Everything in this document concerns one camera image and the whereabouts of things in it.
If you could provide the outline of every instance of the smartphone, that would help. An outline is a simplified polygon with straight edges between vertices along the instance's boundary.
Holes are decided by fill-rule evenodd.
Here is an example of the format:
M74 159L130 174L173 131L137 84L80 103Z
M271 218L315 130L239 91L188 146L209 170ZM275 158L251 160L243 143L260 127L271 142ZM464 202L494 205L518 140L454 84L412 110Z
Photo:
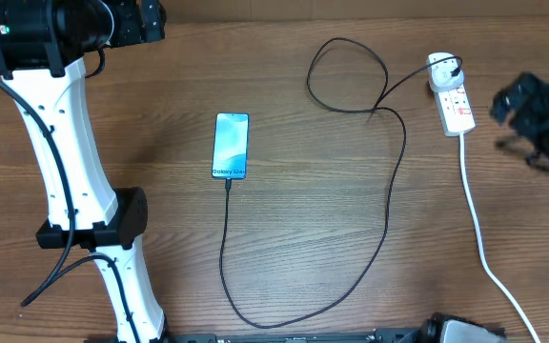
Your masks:
M215 122L213 177L244 179L247 175L249 114L220 113Z

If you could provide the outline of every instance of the white power strip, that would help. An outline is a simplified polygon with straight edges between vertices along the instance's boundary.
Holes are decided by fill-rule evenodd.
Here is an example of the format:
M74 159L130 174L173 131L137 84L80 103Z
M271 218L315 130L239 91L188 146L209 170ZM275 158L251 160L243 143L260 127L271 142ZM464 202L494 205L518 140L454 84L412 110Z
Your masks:
M435 95L444 134L449 137L458 136L476 127L463 85L452 91L437 92Z

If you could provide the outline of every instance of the white cable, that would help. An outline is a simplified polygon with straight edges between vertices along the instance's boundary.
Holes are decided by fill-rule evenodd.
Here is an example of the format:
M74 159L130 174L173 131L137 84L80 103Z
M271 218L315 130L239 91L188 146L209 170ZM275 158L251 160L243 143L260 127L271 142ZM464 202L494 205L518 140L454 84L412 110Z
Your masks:
M524 311L520 307L519 303L516 301L514 296L512 296L512 294L505 288L505 286L503 286L501 281L497 279L497 277L493 274L493 272L491 272L491 269L488 268L488 264L486 263L486 256L484 255L484 246L482 244L482 233L480 232L478 215L476 214L476 209L474 208L472 193L470 192L469 185L467 184L467 172L465 171L465 138L463 136L463 133L459 135L458 142L459 142L459 149L460 149L461 180L463 181L463 189L465 189L465 196L467 197L467 205L469 205L469 211L472 214L472 219L474 219L474 227L476 228L476 240L478 242L478 253L480 255L480 262L482 262L482 267L484 267L484 271L488 274L491 280L495 282L495 284L499 287L499 289L510 300L512 305L514 305L514 308L520 315L520 318L522 318L522 321L524 322L524 325L526 326L526 328L529 330L529 333L533 337L533 340L536 343L540 343L538 334L535 332L535 329L533 329L533 326L531 325L529 318L526 317L526 314L524 314Z

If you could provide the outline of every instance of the wood grain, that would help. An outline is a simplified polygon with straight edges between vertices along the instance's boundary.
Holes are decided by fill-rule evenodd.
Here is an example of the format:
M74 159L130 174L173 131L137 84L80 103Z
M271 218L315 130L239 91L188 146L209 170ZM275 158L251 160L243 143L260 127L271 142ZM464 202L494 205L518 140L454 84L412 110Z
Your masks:
M508 130L491 121L488 108L521 71L549 80L549 17L187 24L168 26L167 34L157 44L108 50L105 72L87 89L110 182L146 190L146 261L175 333L366 331L415 326L441 311L497 322L515 341L528 341L479 265L458 141L442 134L425 74L385 101L403 116L408 147L387 240L355 293L328 313L267 332L242 323L225 300L217 270L224 185L210 177L220 111L252 117L249 176L233 184L225 260L233 297L249 318L269 324L328 305L351 286L382 235L399 123L388 113L327 112L304 86L318 47L346 36L379 53L392 81L431 52L464 57L478 122L467 136L468 172L486 253L547 341L549 177L495 150ZM89 68L96 62L87 56ZM340 44L321 59L314 82L328 103L364 108L383 76L366 53ZM20 115L0 92L0 341L113 335L93 266L18 306L60 253L34 241L47 214L43 190ZM85 254L74 249L70 260Z
M549 0L160 0L160 3L172 23L549 15Z

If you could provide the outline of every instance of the black bracket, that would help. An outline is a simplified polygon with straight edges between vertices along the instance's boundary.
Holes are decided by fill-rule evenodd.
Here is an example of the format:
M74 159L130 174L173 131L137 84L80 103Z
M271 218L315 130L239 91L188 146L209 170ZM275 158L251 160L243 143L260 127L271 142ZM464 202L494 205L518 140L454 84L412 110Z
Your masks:
M135 237L143 233L148 225L148 200L139 187L114 190L118 200L118 210L109 225L93 223L91 230L75 230L73 245L93 250L96 247L121 245L125 249L132 246ZM59 225L51 227L46 220L35 235L42 249L65 247L69 231Z
M143 0L141 1L141 9L143 12L143 25L145 25L145 41L151 43L163 40L167 13L160 5L160 1Z

